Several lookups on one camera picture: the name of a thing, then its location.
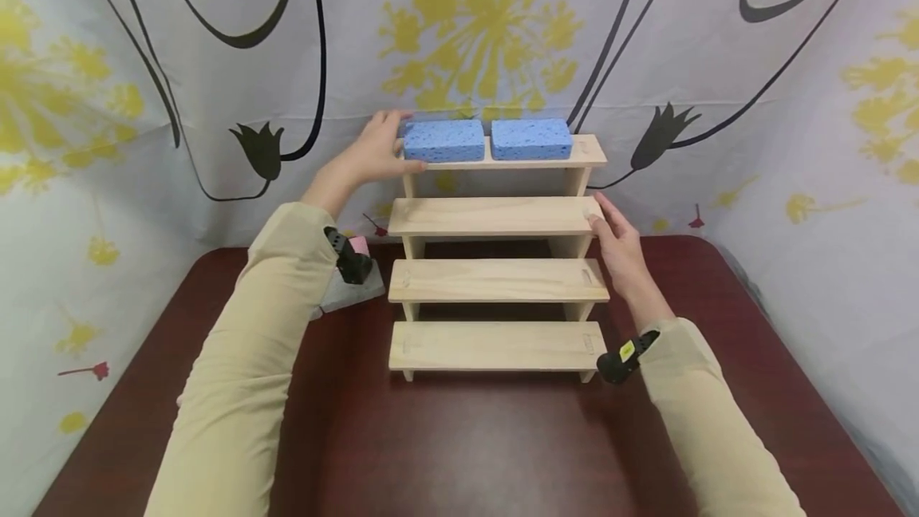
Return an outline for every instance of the fabric backdrop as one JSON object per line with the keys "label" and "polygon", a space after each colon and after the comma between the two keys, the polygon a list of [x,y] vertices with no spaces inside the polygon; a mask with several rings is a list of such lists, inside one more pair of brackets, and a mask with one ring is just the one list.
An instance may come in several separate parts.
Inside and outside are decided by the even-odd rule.
{"label": "fabric backdrop", "polygon": [[[724,246],[915,503],[917,8],[0,0],[0,509],[30,513],[195,259],[248,245],[384,107],[597,134],[609,167],[592,186],[645,233]],[[533,172],[423,177],[429,195],[560,188]],[[361,189],[340,227],[385,239],[397,192]]]}

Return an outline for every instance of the dark red table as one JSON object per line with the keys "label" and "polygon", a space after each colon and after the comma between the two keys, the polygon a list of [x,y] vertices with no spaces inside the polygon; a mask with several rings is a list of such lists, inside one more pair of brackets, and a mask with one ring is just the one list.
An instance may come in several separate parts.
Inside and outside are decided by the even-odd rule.
{"label": "dark red table", "polygon": [[[900,515],[718,251],[645,240],[673,309],[695,320],[808,515]],[[401,247],[374,249],[388,281]],[[539,243],[435,244],[430,257],[538,257]],[[142,515],[176,396],[246,262],[213,251],[175,297],[36,511]],[[423,318],[562,318],[561,307],[428,306]],[[378,298],[310,324],[282,426],[272,515],[695,515],[663,423],[636,377],[389,374],[399,308]],[[633,335],[617,298],[594,307],[607,347]]]}

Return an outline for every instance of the black wrist sensor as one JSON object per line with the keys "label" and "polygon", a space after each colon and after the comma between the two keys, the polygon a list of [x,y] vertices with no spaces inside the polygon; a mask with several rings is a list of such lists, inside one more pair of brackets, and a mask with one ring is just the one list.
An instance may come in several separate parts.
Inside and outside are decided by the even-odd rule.
{"label": "black wrist sensor", "polygon": [[370,270],[373,269],[373,260],[369,256],[359,255],[351,246],[346,235],[341,235],[334,227],[328,226],[324,232],[325,238],[329,240],[332,249],[338,254],[335,267],[342,274],[342,280],[345,283],[354,283],[354,285],[360,285],[367,280]]}
{"label": "black wrist sensor", "polygon": [[639,366],[639,356],[645,353],[660,335],[661,332],[658,330],[647,331],[623,343],[618,352],[601,355],[597,359],[600,377],[605,382],[616,385],[629,379],[630,374]]}

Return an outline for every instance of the wrist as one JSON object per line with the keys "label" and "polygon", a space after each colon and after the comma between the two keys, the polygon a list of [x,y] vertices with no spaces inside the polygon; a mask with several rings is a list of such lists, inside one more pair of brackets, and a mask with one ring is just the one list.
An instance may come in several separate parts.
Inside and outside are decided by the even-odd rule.
{"label": "wrist", "polygon": [[630,281],[621,291],[617,291],[629,306],[635,329],[639,333],[645,333],[655,323],[676,319],[651,274]]}
{"label": "wrist", "polygon": [[333,219],[337,219],[358,185],[352,174],[329,162],[316,172],[313,183],[300,201],[324,209]]}

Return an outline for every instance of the beige shirt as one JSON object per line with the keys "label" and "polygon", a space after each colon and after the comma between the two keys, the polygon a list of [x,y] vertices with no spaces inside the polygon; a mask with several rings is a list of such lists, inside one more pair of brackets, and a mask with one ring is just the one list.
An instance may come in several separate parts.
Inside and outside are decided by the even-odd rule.
{"label": "beige shirt", "polygon": [[[286,203],[255,239],[179,399],[147,517],[266,515],[290,373],[337,258],[322,233],[333,225]],[[804,515],[700,331],[684,319],[654,327],[641,371],[700,514]]]}

